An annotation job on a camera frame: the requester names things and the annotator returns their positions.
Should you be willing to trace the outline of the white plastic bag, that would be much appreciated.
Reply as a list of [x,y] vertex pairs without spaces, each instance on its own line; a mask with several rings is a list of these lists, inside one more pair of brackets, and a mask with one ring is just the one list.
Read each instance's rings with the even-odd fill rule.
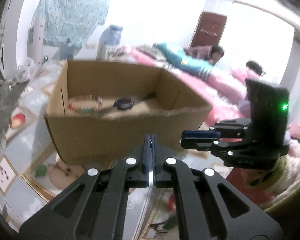
[[27,57],[21,65],[19,65],[14,74],[17,83],[25,83],[30,81],[38,70],[38,64],[30,57]]

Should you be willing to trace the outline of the dark blue wrist watch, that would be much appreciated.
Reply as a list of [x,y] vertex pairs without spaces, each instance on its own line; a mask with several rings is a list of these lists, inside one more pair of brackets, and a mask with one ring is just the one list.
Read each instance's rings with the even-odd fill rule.
[[137,103],[155,98],[156,92],[151,92],[144,96],[143,98],[133,97],[133,98],[118,98],[115,100],[112,107],[104,108],[98,111],[99,114],[107,114],[112,111],[126,111],[132,109]]

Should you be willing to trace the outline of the dark red wooden door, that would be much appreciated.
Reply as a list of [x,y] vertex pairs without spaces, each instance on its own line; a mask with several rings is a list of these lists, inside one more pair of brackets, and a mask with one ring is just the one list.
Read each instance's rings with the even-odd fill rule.
[[190,47],[219,44],[227,17],[203,11],[190,43]]

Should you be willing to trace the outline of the blue water jug on dispenser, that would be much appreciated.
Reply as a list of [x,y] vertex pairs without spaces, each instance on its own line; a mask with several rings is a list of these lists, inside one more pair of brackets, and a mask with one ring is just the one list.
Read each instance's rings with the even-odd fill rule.
[[118,25],[110,25],[108,28],[105,44],[108,46],[118,46],[121,41],[123,27]]

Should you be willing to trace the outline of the white paper roll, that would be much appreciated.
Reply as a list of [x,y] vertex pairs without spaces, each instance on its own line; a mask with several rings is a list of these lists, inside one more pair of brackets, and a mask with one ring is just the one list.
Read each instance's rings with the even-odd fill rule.
[[43,62],[43,38],[44,38],[45,20],[38,18],[34,22],[33,41],[32,41],[32,59],[36,64]]

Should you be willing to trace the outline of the person under pink blanket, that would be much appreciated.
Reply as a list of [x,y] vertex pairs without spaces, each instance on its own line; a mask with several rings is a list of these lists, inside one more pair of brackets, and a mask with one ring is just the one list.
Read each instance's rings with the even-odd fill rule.
[[246,63],[246,67],[248,67],[250,70],[252,70],[259,76],[264,76],[264,74],[265,74],[265,72],[263,71],[263,68],[255,61],[248,61]]

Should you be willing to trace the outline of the brown cardboard box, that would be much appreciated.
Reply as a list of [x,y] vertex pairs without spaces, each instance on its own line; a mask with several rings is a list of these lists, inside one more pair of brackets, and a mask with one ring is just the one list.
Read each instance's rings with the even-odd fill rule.
[[[126,111],[99,114],[118,98],[156,97]],[[85,164],[125,157],[156,134],[175,147],[185,130],[198,130],[211,105],[171,72],[107,61],[64,61],[45,111],[51,140],[62,161]]]

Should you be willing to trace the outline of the teal floral hanging cloth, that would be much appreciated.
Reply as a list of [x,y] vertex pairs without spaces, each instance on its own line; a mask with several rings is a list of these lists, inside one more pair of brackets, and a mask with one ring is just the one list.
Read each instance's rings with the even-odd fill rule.
[[110,0],[40,0],[33,20],[44,19],[43,44],[79,49],[98,25],[104,25]]

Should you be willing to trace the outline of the white water dispenser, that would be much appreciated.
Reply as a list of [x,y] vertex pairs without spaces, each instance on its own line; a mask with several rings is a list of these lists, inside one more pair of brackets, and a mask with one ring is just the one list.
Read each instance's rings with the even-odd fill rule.
[[101,48],[97,54],[98,60],[110,61],[116,54],[117,46],[106,45],[105,43],[101,45]]

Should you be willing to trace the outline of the person in maroon jacket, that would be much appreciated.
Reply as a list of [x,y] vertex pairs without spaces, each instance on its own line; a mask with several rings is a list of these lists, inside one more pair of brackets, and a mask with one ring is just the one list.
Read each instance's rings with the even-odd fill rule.
[[224,56],[224,49],[220,46],[197,46],[184,48],[185,54],[194,59],[200,59],[215,65]]

